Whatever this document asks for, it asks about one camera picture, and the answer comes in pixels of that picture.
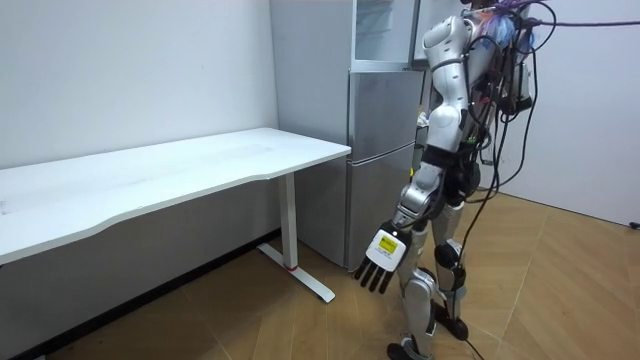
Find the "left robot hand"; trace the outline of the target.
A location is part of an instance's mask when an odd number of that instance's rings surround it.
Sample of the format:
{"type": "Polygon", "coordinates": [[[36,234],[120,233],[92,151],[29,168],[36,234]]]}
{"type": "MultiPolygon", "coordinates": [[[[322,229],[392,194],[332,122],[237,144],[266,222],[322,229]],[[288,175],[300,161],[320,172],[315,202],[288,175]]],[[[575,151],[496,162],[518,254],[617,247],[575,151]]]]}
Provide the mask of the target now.
{"type": "Polygon", "coordinates": [[[353,279],[370,292],[384,294],[411,245],[409,229],[391,221],[384,222],[365,251],[365,257],[353,273],[353,279]]]}

